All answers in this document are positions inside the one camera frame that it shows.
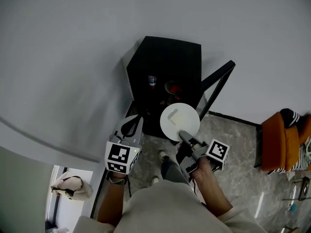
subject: black metal frame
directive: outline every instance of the black metal frame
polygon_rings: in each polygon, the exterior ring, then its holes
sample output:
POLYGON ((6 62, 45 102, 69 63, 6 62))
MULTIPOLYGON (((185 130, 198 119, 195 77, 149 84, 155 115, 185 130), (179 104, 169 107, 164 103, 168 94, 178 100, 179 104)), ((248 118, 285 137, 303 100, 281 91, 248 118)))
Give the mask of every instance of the black metal frame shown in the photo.
POLYGON ((200 113, 200 121, 203 119, 205 114, 208 112, 208 110, 210 109, 214 101, 216 100, 217 96, 219 95, 225 83, 227 82, 230 74, 232 73, 232 70, 234 67, 235 67, 235 63, 232 60, 230 60, 226 64, 224 64, 221 68, 213 72, 211 75, 209 75, 206 79, 204 79, 201 82, 201 91, 202 91, 202 96, 203 96, 204 92, 207 89, 209 89, 213 84, 219 81, 215 90, 213 91, 212 95, 210 96, 209 100, 204 106, 202 112, 200 113))

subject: bracelet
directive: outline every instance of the bracelet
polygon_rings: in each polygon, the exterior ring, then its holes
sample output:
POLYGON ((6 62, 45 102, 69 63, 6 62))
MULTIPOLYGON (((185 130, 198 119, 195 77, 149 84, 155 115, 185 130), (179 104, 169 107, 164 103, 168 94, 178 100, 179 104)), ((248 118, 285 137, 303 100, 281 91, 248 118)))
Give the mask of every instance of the bracelet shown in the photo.
POLYGON ((109 171, 106 180, 113 184, 123 184, 125 185, 127 182, 126 176, 124 178, 116 178, 112 176, 113 172, 109 171))

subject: beige handbag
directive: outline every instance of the beige handbag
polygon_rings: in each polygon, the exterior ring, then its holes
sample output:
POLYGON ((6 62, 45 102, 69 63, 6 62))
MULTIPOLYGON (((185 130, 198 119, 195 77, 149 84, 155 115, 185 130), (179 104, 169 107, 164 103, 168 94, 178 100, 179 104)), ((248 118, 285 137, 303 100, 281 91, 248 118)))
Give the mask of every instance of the beige handbag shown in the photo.
POLYGON ((72 176, 69 172, 62 174, 51 186, 56 195, 63 195, 70 200, 87 200, 92 196, 90 185, 79 176, 72 176))

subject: gray pants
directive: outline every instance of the gray pants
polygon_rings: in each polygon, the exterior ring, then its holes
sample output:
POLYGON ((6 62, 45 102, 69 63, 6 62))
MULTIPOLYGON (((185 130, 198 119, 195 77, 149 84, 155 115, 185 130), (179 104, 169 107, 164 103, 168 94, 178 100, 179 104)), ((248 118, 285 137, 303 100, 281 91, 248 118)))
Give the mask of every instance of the gray pants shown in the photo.
POLYGON ((164 180, 175 183, 189 184, 186 177, 181 172, 179 166, 170 158, 165 158, 161 165, 161 175, 164 180))

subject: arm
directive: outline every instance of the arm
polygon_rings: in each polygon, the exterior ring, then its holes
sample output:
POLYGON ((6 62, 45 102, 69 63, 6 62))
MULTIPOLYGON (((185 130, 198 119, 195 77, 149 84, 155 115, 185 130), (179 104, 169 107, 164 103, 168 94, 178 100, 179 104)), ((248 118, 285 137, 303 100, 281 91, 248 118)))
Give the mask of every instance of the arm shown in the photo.
POLYGON ((221 216, 231 210, 232 205, 219 187, 207 158, 199 159, 199 166, 191 176, 195 179, 210 212, 221 216))
POLYGON ((199 159, 198 168, 191 174, 198 184, 207 208, 234 233, 266 233, 247 209, 233 208, 218 185, 207 158, 199 159))
MULTIPOLYGON (((124 178, 125 175, 113 173, 113 177, 124 178)), ((117 226, 123 211, 124 185, 109 183, 106 196, 98 212, 97 221, 117 226)))

